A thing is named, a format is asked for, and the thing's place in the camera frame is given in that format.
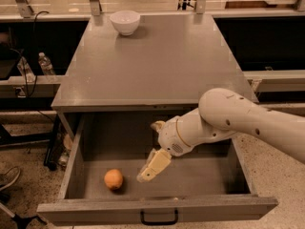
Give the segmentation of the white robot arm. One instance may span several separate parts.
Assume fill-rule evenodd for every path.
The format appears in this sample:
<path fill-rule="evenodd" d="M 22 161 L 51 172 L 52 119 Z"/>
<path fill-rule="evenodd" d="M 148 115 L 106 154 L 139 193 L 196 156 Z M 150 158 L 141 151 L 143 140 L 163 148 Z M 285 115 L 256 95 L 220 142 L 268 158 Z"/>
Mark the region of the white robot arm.
<path fill-rule="evenodd" d="M 252 135 L 305 163 L 305 118 L 261 107 L 231 90 L 205 92 L 198 107 L 168 121 L 155 121 L 160 148 L 153 149 L 137 180 L 149 182 L 174 156 L 183 156 L 203 143 L 215 143 L 239 133 Z"/>

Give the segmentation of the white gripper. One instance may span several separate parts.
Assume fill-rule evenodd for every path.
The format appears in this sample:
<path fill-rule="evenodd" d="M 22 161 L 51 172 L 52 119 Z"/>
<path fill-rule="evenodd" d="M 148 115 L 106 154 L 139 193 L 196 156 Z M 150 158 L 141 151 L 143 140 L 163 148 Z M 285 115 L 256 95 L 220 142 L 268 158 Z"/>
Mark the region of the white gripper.
<path fill-rule="evenodd" d="M 152 149 L 145 165 L 140 170 L 136 179 L 143 183 L 153 180 L 163 172 L 172 161 L 172 156 L 183 156 L 193 147 L 186 144 L 178 132 L 178 116 L 164 122 L 155 121 L 151 128 L 158 132 L 158 143 L 162 149 Z"/>

